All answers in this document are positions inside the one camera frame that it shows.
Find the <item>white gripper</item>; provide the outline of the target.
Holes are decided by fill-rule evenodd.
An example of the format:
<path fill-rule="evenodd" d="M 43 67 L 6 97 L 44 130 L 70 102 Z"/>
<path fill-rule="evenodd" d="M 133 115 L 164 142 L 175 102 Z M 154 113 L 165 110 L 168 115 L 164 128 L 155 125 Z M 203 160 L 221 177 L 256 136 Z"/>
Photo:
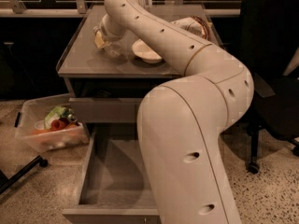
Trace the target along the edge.
<path fill-rule="evenodd" d="M 93 31 L 94 43 L 99 49 L 102 49 L 107 42 L 121 40 L 125 34 L 125 29 L 109 15 L 105 15 L 99 25 L 93 28 Z"/>

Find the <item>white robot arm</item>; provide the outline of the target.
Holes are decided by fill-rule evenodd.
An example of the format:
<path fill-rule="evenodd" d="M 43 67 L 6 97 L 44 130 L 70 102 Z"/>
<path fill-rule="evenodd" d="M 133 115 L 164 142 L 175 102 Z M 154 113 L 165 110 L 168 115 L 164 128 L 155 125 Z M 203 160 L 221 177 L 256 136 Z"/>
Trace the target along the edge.
<path fill-rule="evenodd" d="M 162 224 L 242 224 L 219 148 L 249 109 L 249 69 L 212 42 L 149 12 L 151 0 L 104 0 L 107 41 L 133 32 L 179 74 L 137 113 L 141 154 Z"/>

